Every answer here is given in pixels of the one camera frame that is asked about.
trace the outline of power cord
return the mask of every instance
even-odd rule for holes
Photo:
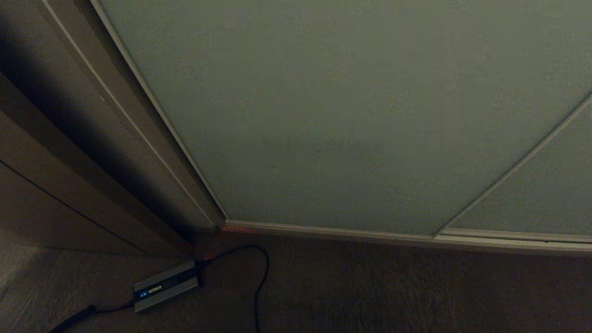
[[[75,315],[71,316],[70,318],[66,319],[65,321],[63,321],[60,325],[54,327],[51,331],[49,331],[49,333],[61,333],[65,330],[67,330],[70,326],[74,325],[75,323],[77,323],[77,322],[83,320],[84,318],[86,318],[92,314],[95,314],[95,313],[102,314],[102,313],[121,311],[121,310],[129,309],[132,306],[134,306],[134,303],[132,301],[129,301],[126,304],[123,304],[119,308],[110,309],[110,310],[97,310],[95,305],[89,305],[88,308],[78,312],[77,314],[75,314]]]
[[[253,315],[255,317],[255,331],[257,333],[260,333],[261,330],[259,328],[259,305],[258,305],[259,304],[259,292],[261,292],[261,288],[263,288],[263,285],[265,284],[265,280],[267,280],[267,274],[269,273],[269,255],[267,254],[267,251],[265,251],[265,249],[259,245],[245,245],[245,246],[238,247],[236,249],[226,251],[226,252],[224,252],[212,259],[201,261],[201,263],[203,263],[204,267],[206,267],[207,265],[209,265],[211,262],[213,262],[215,260],[226,257],[229,254],[233,254],[235,252],[238,252],[238,251],[241,251],[244,249],[257,249],[257,250],[261,251],[263,253],[263,255],[265,256],[265,273],[263,274],[263,278],[261,279],[261,282],[259,283],[259,287],[257,287],[257,291],[255,291],[255,298],[253,300]]]
[[[259,245],[245,245],[245,246],[241,246],[236,249],[232,249],[227,252],[224,252],[212,259],[197,261],[196,265],[199,268],[205,268],[205,267],[209,266],[215,260],[226,257],[229,254],[232,254],[232,253],[244,250],[244,249],[257,249],[257,250],[261,251],[263,253],[263,255],[265,256],[265,273],[263,274],[263,278],[261,279],[261,282],[259,283],[259,287],[257,287],[257,291],[255,291],[255,299],[253,302],[253,314],[255,316],[255,330],[257,333],[260,333],[259,306],[258,306],[259,292],[261,292],[261,288],[263,288],[263,284],[265,284],[265,280],[267,280],[267,275],[269,273],[269,255],[267,254],[267,251],[265,251],[265,249]],[[119,308],[110,309],[110,310],[97,310],[95,305],[89,305],[86,309],[78,312],[77,314],[75,314],[75,315],[71,316],[70,318],[66,319],[65,321],[63,321],[58,326],[54,327],[51,331],[49,331],[49,333],[61,333],[65,330],[67,330],[70,326],[74,325],[75,323],[77,323],[77,322],[79,322],[79,321],[85,319],[86,317],[93,315],[95,313],[96,314],[111,313],[111,312],[129,309],[133,306],[134,306],[134,303],[132,300],[127,302],[126,304],[123,304]]]

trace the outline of floor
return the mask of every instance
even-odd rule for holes
[[[592,258],[420,249],[224,233],[210,254],[257,243],[271,269],[263,332],[590,332]],[[47,332],[90,303],[183,260],[0,245],[0,332]],[[254,332],[264,260],[208,267],[206,286],[136,315],[95,315],[69,332]]]

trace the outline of frosted glass panel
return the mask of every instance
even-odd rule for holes
[[[432,234],[592,88],[590,1],[102,4],[231,219]]]
[[[451,227],[592,235],[590,111]]]

